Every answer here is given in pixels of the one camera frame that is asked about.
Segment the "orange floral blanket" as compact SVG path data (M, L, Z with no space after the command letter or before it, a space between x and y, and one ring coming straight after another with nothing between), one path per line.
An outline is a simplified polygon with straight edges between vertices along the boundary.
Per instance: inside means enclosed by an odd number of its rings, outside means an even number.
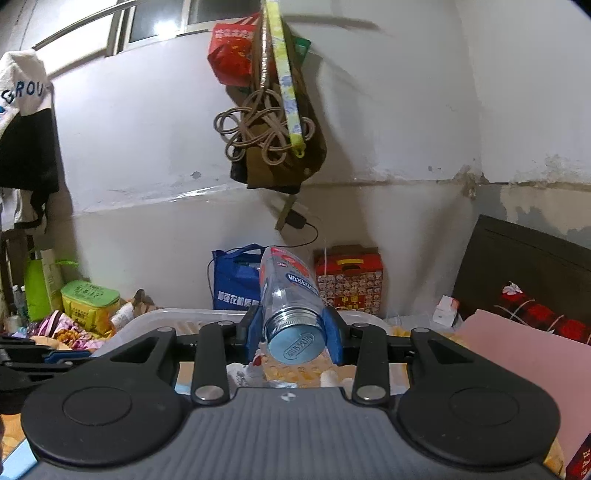
M84 330L65 313L55 311L40 322L29 325L24 332L1 329L1 336L29 338L58 350L87 350L93 353L114 336L113 327L106 335ZM65 364L39 365L33 369L1 365L1 455L7 459L24 441L20 412L25 399L38 386L65 371Z

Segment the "red patterned gift box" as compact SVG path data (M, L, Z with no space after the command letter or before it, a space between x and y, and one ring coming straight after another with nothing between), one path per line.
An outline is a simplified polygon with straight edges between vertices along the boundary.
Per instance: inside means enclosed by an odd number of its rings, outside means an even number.
M318 290L336 310L382 311L384 264L377 247L338 245L314 252Z

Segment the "translucent white plastic basket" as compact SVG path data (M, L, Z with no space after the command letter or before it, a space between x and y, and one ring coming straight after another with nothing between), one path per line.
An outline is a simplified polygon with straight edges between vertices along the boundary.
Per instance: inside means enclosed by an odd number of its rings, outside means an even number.
M342 321L348 325L353 324L367 324L382 328L388 335L392 334L392 328L384 320L377 318L375 315L351 310L337 310L335 311L341 316ZM154 310L140 315L126 326L117 332L113 337L108 339L102 347L95 351L91 357L96 358L116 350L120 346L135 340L142 335L151 332L152 330L161 327L171 327L176 330L177 338L183 335L197 334L201 326L210 323L218 323L221 321L231 321L232 323L239 323L242 317L245 316L245 311L229 311L229 310L206 310L206 309L179 309L179 308L164 308ZM308 345L297 357L294 359L287 359L283 354L277 354L273 357L273 347L270 349L269 355L276 361L285 365L301 365L311 362L325 350L318 350L318 354L312 357L312 346Z

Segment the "red hanging bag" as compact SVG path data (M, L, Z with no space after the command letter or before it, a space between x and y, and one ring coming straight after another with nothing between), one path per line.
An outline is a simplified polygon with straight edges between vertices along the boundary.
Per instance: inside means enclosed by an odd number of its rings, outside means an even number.
M211 32L207 60L219 82L249 87L252 80L252 41L259 13L233 23L216 23Z

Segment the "dark wooden headboard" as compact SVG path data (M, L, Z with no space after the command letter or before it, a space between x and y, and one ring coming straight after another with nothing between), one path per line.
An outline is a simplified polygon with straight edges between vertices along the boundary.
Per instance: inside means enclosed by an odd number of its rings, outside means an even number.
M549 234L481 215L452 296L459 313L492 310L510 282L569 318L590 322L590 250Z

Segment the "white black hanging garment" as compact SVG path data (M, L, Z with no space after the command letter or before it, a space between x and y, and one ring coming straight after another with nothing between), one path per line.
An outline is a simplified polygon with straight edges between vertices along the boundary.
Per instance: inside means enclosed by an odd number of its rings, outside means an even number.
M53 90L32 50L1 58L1 229L44 225L49 197L59 191Z

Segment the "window with white frame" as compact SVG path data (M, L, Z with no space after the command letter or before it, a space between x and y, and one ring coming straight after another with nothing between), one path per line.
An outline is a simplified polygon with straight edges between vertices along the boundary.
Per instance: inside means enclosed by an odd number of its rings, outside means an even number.
M240 23L256 14L259 1L111 1L104 8L61 28L33 44L40 51L81 28L110 20L104 54L171 40L190 34L211 31L217 22Z

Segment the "blue non-woven tote bag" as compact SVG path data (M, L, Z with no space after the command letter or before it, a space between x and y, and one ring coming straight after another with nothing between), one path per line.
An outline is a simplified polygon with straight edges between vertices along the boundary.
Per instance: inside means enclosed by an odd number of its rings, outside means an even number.
M256 243L212 251L214 310L245 311L259 304L259 268L263 252L264 247Z

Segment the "red plaid pillow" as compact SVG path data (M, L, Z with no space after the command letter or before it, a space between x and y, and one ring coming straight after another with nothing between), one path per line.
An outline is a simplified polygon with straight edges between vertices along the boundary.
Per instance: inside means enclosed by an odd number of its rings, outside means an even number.
M521 288L509 282L493 305L493 311L516 323L558 335L582 344L590 344L590 326L562 314L524 293Z

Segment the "small white red box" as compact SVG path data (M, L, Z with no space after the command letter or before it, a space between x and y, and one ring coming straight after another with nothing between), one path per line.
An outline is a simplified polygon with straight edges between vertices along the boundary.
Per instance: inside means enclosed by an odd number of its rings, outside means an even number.
M450 296L444 295L439 301L433 314L433 321L446 328L452 328L459 316L460 302Z

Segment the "pink board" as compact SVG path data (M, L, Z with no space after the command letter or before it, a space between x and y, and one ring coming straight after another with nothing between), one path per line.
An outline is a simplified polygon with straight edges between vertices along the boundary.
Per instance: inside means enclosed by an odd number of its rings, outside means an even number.
M590 347L478 310L457 334L477 354L545 389L561 415L558 442L570 462L590 434Z

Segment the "dark olive hanging bag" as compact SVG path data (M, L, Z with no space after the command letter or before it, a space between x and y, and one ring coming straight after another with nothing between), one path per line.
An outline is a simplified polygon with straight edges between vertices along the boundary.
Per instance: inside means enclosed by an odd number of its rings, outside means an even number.
M232 180L249 189L297 194L301 184L321 170L328 147L305 86L296 37L287 24L283 24L283 32L304 131L304 155L297 156L291 147L273 48L263 45L260 27L256 28L253 41L252 90L242 104L219 113L214 127L224 139Z

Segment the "green paper shopping bag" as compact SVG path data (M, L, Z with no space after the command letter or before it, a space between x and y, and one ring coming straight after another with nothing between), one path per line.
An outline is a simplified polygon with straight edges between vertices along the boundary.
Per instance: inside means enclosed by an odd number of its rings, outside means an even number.
M24 273L24 296L31 322L41 321L62 309L62 267L77 268L78 263L57 259L52 249L30 252Z

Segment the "green yellow gift box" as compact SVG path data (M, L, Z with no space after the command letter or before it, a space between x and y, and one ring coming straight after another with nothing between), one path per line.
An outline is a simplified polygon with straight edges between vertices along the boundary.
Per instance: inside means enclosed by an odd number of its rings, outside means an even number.
M112 330L110 318L120 305L119 292L84 280L74 280L61 290L64 313L84 330L106 335Z

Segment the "clear bottle with blue cap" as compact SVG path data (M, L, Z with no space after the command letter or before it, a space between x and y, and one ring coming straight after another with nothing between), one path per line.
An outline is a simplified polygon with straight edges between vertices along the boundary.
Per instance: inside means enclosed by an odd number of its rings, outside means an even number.
M285 365L317 358L325 349L325 304L308 264L287 248L267 247L259 284L267 353Z

